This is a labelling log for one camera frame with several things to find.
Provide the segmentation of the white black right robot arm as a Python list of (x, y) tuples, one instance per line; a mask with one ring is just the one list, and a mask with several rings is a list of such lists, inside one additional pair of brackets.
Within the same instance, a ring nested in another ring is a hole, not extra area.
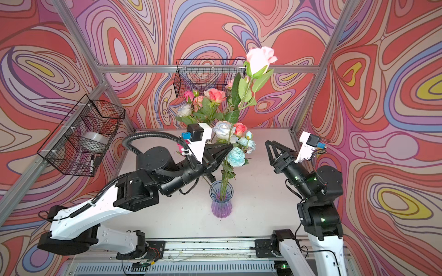
[(343, 176), (331, 166), (308, 171), (303, 165), (325, 145), (304, 143), (294, 151), (277, 141), (265, 143), (269, 163), (276, 174), (284, 174), (286, 187), (300, 198), (297, 204), (300, 226), (308, 234), (309, 246), (301, 245), (296, 232), (273, 231), (272, 250), (288, 263), (293, 275), (312, 276), (314, 272), (305, 256), (313, 254), (318, 276), (345, 276), (344, 233), (341, 217), (334, 204), (343, 195)]

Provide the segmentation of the bright pink rose stem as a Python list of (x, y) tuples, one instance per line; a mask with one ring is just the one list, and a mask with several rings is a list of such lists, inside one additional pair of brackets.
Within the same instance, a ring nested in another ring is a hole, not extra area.
[(187, 103), (189, 103), (189, 104), (193, 102), (193, 99), (194, 99), (194, 97), (195, 97), (193, 91), (190, 91), (190, 90), (184, 92), (184, 93), (183, 93), (183, 96), (184, 96), (184, 98), (185, 98), (185, 101), (186, 101)]

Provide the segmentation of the pale blue rose stem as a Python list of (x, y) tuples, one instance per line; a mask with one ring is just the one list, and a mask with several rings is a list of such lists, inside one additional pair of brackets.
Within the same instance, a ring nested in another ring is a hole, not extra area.
[(192, 106), (185, 103), (177, 109), (176, 120), (186, 125), (197, 124), (198, 121), (192, 116)]

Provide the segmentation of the purple blue glass vase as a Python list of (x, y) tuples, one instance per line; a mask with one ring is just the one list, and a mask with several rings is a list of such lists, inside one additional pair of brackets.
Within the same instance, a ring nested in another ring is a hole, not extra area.
[(224, 187), (221, 180), (213, 182), (209, 195), (212, 200), (211, 211), (215, 217), (223, 219), (231, 215), (234, 189), (230, 183)]

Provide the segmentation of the magenta rose stem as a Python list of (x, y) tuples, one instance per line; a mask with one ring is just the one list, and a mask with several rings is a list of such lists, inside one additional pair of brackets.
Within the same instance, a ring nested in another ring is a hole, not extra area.
[(178, 144), (178, 153), (182, 156), (184, 156), (184, 147), (181, 144)]

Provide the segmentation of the light blue rose stem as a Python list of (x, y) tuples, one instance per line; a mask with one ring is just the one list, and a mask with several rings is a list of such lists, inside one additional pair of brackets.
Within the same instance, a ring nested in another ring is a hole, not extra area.
[(225, 140), (231, 144), (234, 144), (239, 140), (235, 135), (236, 127), (227, 121), (217, 122), (212, 131), (219, 140)]

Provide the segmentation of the red pink rose stem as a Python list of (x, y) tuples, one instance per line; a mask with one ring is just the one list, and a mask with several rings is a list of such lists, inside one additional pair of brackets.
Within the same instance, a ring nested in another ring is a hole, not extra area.
[(234, 128), (235, 128), (234, 135), (239, 138), (243, 137), (243, 135), (248, 131), (247, 126), (240, 122), (234, 124)]

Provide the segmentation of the white tape roll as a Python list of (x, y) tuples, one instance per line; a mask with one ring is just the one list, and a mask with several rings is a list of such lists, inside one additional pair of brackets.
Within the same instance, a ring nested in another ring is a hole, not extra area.
[(108, 139), (97, 132), (87, 131), (82, 137), (100, 144), (108, 144)]

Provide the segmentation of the aluminium frame post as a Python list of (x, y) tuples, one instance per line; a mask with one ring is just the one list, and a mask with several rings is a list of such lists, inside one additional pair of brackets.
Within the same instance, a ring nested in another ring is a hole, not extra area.
[(120, 102), (116, 92), (112, 88), (112, 86), (109, 84), (105, 73), (101, 71), (102, 64), (96, 59), (96, 57), (93, 54), (93, 51), (91, 50), (87, 40), (85, 39), (84, 35), (81, 32), (81, 29), (79, 25), (76, 22), (75, 17), (73, 16), (72, 12), (70, 11), (67, 3), (65, 1), (53, 1), (52, 2), (58, 15), (62, 19), (64, 25), (72, 35), (72, 38), (78, 46), (85, 57), (90, 69), (92, 70), (95, 77), (97, 77), (97, 80), (99, 81), (99, 88), (98, 92), (92, 92), (90, 94), (91, 99), (98, 99), (101, 97), (101, 95), (106, 92), (107, 97), (111, 101), (111, 103), (123, 107), (122, 103)]

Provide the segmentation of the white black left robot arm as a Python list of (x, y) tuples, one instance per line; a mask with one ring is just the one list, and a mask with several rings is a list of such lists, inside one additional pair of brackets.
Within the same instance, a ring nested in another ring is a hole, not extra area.
[(53, 206), (48, 213), (51, 228), (41, 235), (38, 249), (64, 256), (108, 250), (118, 259), (143, 257), (148, 250), (144, 232), (116, 231), (104, 222), (156, 205), (160, 195), (170, 197), (200, 177), (211, 176), (232, 149), (228, 144), (207, 146), (195, 168), (187, 161), (176, 163), (161, 146), (137, 155), (136, 171), (110, 181), (93, 199), (71, 208)]

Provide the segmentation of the pale pink rose stem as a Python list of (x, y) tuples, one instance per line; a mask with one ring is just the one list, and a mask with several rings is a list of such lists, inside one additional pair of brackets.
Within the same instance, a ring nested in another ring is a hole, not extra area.
[[(270, 80), (274, 70), (269, 67), (276, 61), (275, 50), (270, 47), (253, 48), (248, 51), (244, 63), (246, 75), (242, 77), (240, 74), (237, 74), (234, 77), (234, 84), (240, 85), (239, 95), (245, 107), (244, 109), (257, 105), (256, 94)], [(235, 107), (230, 109), (227, 103), (227, 109), (223, 115), (224, 121), (232, 125), (238, 123), (241, 111)]]

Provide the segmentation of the small pink bud rose stem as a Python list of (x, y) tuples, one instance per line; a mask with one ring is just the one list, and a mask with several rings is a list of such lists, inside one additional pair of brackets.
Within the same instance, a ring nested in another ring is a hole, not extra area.
[(245, 107), (243, 106), (243, 102), (239, 95), (240, 85), (235, 85), (234, 79), (231, 79), (228, 81), (225, 89), (229, 108), (231, 109), (231, 107), (235, 107), (238, 110), (243, 110)]

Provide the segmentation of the coral pink rose stem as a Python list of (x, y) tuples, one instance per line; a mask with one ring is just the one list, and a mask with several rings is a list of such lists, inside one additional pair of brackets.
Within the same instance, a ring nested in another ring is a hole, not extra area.
[(226, 93), (215, 88), (204, 91), (204, 97), (210, 101), (208, 107), (203, 106), (204, 111), (207, 111), (207, 119), (212, 121), (215, 119), (215, 114), (218, 106), (227, 98)]

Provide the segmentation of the turquoise spray rose stem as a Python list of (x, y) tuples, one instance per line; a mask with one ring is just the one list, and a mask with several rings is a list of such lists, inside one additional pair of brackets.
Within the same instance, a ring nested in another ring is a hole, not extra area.
[(251, 131), (247, 131), (243, 137), (239, 138), (234, 144), (233, 149), (227, 154), (222, 163), (222, 184), (219, 192), (221, 200), (226, 200), (229, 180), (236, 177), (234, 169), (242, 167), (249, 163), (247, 154), (251, 154), (256, 149), (256, 143), (253, 140)]

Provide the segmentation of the pink spray rose stem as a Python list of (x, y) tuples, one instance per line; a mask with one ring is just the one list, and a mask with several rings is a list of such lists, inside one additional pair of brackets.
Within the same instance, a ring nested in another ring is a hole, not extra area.
[(204, 94), (201, 94), (197, 90), (193, 91), (194, 98), (192, 100), (193, 112), (196, 113), (203, 108)]

